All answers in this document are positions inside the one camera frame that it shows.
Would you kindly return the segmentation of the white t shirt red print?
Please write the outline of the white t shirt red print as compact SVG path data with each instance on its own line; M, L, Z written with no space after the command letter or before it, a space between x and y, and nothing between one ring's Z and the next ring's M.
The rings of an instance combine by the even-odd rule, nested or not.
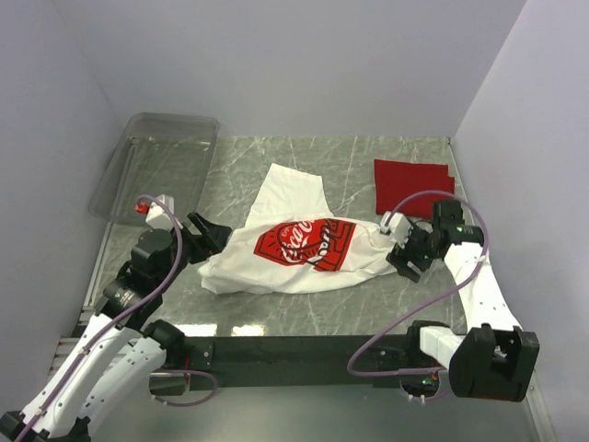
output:
M199 275L217 295L326 292L394 273L393 246L378 224L335 216L321 177L272 164L245 225Z

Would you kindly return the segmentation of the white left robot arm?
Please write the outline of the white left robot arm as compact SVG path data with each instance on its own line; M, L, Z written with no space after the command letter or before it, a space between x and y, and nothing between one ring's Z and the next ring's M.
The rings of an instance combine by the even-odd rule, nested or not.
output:
M164 320L148 319L179 273L221 252L232 230L197 213L188 218L195 233L176 218L147 217L148 230L105 287L74 349L33 401L2 416L3 436L89 441L124 396L153 372L192 375L184 333Z

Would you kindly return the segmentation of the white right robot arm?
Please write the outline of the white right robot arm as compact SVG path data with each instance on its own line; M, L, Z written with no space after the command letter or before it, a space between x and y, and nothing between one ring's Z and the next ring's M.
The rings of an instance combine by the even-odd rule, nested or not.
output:
M387 261L399 275L418 282L433 261L442 261L456 283L465 314L464 335L442 322L414 321L407 331L408 361L415 367L447 369L451 391L458 397L522 401L539 340L523 330L508 308L491 268L483 229L466 224L456 200L433 204L428 230L392 212L383 215L380 229L395 241Z

